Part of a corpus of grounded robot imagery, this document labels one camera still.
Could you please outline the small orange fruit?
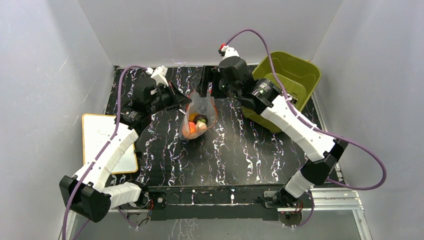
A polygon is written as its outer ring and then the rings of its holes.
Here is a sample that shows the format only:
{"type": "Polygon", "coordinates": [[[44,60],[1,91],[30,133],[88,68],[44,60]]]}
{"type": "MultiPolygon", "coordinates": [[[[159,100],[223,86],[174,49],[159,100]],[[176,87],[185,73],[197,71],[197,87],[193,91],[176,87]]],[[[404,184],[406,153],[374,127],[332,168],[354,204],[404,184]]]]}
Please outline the small orange fruit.
{"type": "Polygon", "coordinates": [[[189,116],[188,116],[188,121],[189,122],[195,122],[195,118],[196,118],[196,116],[198,115],[198,113],[196,113],[196,112],[194,112],[194,113],[191,113],[189,116]]]}

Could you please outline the beige walnut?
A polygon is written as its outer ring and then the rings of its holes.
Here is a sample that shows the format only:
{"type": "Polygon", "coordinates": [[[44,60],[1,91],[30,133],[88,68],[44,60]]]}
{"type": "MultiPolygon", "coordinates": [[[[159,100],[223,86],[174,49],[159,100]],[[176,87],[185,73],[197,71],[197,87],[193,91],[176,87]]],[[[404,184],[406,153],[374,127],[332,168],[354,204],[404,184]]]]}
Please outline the beige walnut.
{"type": "Polygon", "coordinates": [[[197,132],[199,132],[199,131],[205,131],[205,130],[207,130],[208,129],[208,126],[207,126],[207,124],[205,123],[205,122],[203,122],[203,121],[198,121],[196,124],[195,124],[195,130],[197,131],[197,132]]]}

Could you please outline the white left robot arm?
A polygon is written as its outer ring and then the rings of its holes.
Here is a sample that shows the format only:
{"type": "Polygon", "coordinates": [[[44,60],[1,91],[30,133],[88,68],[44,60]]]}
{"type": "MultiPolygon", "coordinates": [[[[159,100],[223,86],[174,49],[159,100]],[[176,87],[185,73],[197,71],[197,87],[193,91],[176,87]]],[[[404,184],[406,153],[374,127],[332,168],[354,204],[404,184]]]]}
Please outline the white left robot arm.
{"type": "Polygon", "coordinates": [[[66,206],[64,219],[70,211],[97,223],[110,209],[131,204],[144,208],[149,203],[146,187],[134,181],[106,186],[115,166],[133,146],[152,121],[152,115],[161,111],[181,109],[191,103],[173,85],[156,83],[144,77],[133,88],[132,96],[120,104],[114,126],[115,130],[99,153],[87,161],[73,176],[65,175],[59,182],[60,192],[66,206]]]}

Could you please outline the dark purple plum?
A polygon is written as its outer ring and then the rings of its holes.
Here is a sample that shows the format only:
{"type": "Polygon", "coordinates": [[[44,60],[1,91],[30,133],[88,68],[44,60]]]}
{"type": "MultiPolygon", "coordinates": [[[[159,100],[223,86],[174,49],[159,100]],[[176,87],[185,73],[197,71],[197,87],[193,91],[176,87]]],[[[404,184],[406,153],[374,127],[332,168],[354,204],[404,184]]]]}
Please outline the dark purple plum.
{"type": "Polygon", "coordinates": [[[208,124],[208,118],[207,118],[207,116],[206,116],[206,115],[204,115],[204,114],[198,114],[198,115],[195,117],[194,122],[195,122],[195,123],[197,123],[198,121],[202,121],[202,122],[204,122],[204,123],[208,124]]]}

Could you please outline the orange peach fruit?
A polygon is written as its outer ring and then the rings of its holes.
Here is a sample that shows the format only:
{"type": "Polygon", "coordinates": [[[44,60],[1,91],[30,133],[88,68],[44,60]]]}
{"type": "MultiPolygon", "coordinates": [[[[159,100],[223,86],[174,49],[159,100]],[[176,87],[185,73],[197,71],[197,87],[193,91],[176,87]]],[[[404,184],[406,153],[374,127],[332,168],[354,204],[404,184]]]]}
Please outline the orange peach fruit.
{"type": "Polygon", "coordinates": [[[196,132],[196,124],[192,121],[188,122],[188,134],[191,135],[196,132]]]}

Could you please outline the clear zip bag red zipper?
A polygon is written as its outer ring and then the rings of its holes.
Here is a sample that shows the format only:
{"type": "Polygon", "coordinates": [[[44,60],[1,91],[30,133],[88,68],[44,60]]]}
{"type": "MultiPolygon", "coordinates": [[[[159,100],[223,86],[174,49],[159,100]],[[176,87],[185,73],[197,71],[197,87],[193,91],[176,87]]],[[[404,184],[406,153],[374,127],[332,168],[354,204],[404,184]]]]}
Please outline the clear zip bag red zipper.
{"type": "Polygon", "coordinates": [[[206,91],[206,97],[198,92],[188,95],[191,103],[185,108],[185,114],[179,130],[179,138],[183,141],[194,140],[211,129],[217,121],[218,114],[215,98],[211,91],[206,91]]]}

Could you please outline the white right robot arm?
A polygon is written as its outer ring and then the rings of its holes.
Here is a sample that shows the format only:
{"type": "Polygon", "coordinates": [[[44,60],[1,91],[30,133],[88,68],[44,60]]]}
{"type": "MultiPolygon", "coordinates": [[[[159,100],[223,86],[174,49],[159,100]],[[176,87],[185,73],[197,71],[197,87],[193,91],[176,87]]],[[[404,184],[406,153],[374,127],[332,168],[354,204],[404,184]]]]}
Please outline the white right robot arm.
{"type": "Polygon", "coordinates": [[[247,63],[238,56],[223,59],[218,66],[205,65],[196,89],[201,97],[231,97],[276,125],[302,148],[307,162],[273,195],[272,202],[295,207],[302,195],[322,185],[348,146],[342,139],[320,133],[302,114],[290,110],[290,100],[267,78],[254,78],[247,63]]]}

